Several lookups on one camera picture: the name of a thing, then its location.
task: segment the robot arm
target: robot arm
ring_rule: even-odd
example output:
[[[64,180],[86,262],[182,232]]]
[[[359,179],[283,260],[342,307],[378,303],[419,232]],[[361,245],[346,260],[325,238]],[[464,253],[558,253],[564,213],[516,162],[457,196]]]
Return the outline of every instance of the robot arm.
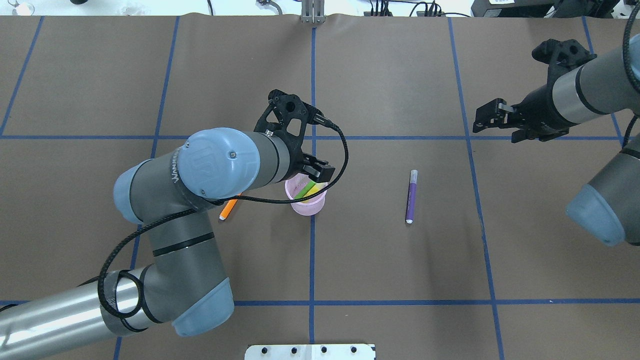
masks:
[[[630,64],[640,78],[640,35],[630,41]],[[622,109],[640,114],[640,92],[629,81],[621,48],[589,54],[577,41],[547,40],[532,52],[549,64],[547,84],[517,105],[496,99],[476,111],[473,132],[489,127],[519,130],[511,142],[547,141],[569,127]],[[640,245],[640,136],[626,145],[567,206],[567,215],[607,245]]]
[[[266,120],[271,112],[278,123]],[[301,122],[297,134],[287,132],[292,119]],[[37,359],[154,323],[171,321],[178,335],[192,336],[226,321],[234,301],[206,211],[299,172],[328,181],[334,168],[301,151],[310,124],[331,122],[296,95],[273,90],[254,132],[199,131],[174,152],[124,172],[113,194],[126,219],[148,226],[180,215],[148,231],[154,264],[108,273],[103,294],[90,282],[3,311],[0,359]]]

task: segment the silver metal tube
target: silver metal tube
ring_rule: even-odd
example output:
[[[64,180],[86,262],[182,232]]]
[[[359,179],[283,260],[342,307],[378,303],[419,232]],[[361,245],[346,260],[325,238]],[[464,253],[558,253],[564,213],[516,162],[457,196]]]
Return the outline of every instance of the silver metal tube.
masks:
[[[121,279],[116,298],[119,310],[132,310],[138,301],[135,284]],[[128,321],[138,329],[153,324],[142,310]],[[114,337],[100,311],[96,282],[0,313],[0,360],[40,359]]]

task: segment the white metal plate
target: white metal plate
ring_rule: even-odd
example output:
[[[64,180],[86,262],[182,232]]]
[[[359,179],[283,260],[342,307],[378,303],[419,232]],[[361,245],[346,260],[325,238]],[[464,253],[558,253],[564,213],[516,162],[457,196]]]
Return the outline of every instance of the white metal plate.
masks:
[[[376,360],[373,344],[252,345],[244,360]]]

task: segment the pink cup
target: pink cup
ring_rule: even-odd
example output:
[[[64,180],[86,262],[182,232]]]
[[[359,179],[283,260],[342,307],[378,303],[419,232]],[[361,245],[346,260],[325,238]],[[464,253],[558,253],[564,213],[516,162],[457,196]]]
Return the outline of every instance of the pink cup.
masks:
[[[293,200],[293,197],[296,196],[300,190],[302,190],[308,183],[310,179],[309,176],[304,174],[298,174],[289,180],[284,182],[284,191],[287,193],[287,197]],[[309,217],[311,215],[315,215],[322,210],[324,206],[324,196],[326,192],[321,193],[320,195],[310,199],[308,202],[294,202],[291,204],[291,207],[295,212],[300,215],[304,215]]]

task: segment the yellow marker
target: yellow marker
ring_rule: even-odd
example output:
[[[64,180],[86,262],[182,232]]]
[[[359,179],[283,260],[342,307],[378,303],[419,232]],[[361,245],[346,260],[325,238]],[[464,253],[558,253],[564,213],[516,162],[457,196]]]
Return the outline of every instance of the yellow marker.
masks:
[[[231,209],[234,208],[237,202],[238,202],[237,199],[229,200],[227,205],[225,205],[225,208],[222,209],[222,212],[220,213],[220,220],[224,221],[224,219],[229,217],[229,213],[231,213]]]
[[[309,192],[306,193],[304,197],[311,196],[311,195],[317,193],[318,191],[322,190],[324,188],[325,184],[326,183],[315,184],[314,187],[312,187],[311,190],[309,190]],[[315,198],[309,199],[309,200],[304,200],[303,203],[308,204],[310,201],[314,201],[314,199]]]

